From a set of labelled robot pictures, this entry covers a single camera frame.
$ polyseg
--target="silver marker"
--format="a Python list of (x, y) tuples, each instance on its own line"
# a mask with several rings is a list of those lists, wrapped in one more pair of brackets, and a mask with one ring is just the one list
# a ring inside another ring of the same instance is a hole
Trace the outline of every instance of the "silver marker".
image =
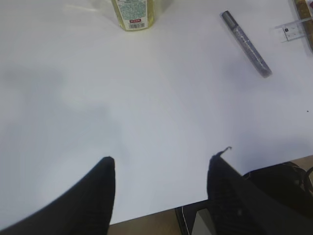
[(225, 11), (224, 13), (222, 13), (222, 18), (224, 19), (230, 30), (233, 32), (243, 50), (245, 51), (246, 55), (249, 57), (250, 61), (254, 64), (259, 73), (263, 77), (270, 76), (272, 74), (272, 71), (265, 63), (262, 56), (254, 47), (250, 39), (246, 36), (244, 31), (240, 28), (235, 19), (232, 17), (230, 12)]

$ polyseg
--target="floor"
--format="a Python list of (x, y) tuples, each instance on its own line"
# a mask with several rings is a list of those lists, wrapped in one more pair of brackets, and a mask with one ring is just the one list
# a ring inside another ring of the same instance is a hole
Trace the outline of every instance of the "floor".
[[(292, 161), (308, 170), (313, 167), (313, 156)], [(180, 235), (175, 211), (169, 210), (142, 218), (111, 225), (109, 235)]]

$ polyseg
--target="pen cap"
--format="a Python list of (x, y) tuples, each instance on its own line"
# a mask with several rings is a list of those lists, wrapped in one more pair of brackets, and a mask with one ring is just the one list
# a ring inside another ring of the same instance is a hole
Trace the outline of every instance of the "pen cap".
[(231, 30), (238, 26), (237, 22), (232, 17), (229, 11), (225, 11), (224, 13), (222, 13), (222, 18)]

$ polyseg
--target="yellow bottle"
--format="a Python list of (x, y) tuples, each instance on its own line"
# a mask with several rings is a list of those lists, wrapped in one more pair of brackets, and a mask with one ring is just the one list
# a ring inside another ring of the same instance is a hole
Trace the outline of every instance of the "yellow bottle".
[(125, 31), (150, 28), (155, 20), (153, 0), (112, 0), (120, 26)]

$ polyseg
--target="table surface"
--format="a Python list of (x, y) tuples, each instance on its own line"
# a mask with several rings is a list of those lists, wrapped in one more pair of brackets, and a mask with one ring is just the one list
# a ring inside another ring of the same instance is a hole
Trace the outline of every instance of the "table surface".
[[(100, 14), (84, 0), (1, 1), (0, 229), (104, 156), (117, 223), (206, 199), (208, 161), (229, 145), (240, 173), (313, 153), (313, 54), (271, 31), (297, 19), (292, 1), (157, 1), (155, 25), (131, 33), (105, 2)], [(223, 23), (228, 9), (271, 77)]]

